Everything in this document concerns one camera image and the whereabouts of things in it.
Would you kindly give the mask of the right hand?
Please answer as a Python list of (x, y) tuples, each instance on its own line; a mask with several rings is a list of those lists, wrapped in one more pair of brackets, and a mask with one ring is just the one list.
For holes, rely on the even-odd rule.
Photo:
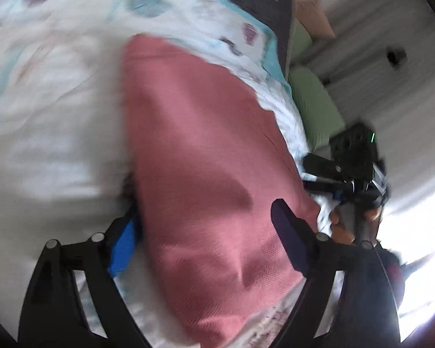
[(354, 206), (337, 206), (329, 214), (331, 238), (340, 244), (356, 244), (363, 240), (373, 246), (378, 243), (377, 235), (383, 217), (383, 207), (364, 211), (363, 217), (356, 222)]

